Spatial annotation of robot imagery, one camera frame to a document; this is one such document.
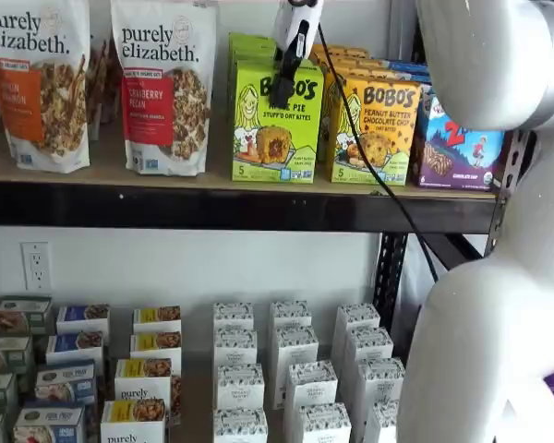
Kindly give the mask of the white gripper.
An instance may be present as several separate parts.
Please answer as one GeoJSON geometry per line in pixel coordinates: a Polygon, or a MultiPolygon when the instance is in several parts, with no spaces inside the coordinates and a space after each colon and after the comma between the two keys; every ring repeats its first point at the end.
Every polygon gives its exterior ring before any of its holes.
{"type": "Polygon", "coordinates": [[[271,105],[287,105],[293,95],[295,73],[302,60],[309,58],[323,6],[323,0],[280,3],[273,28],[278,48],[274,56],[277,72],[271,84],[271,105]]]}

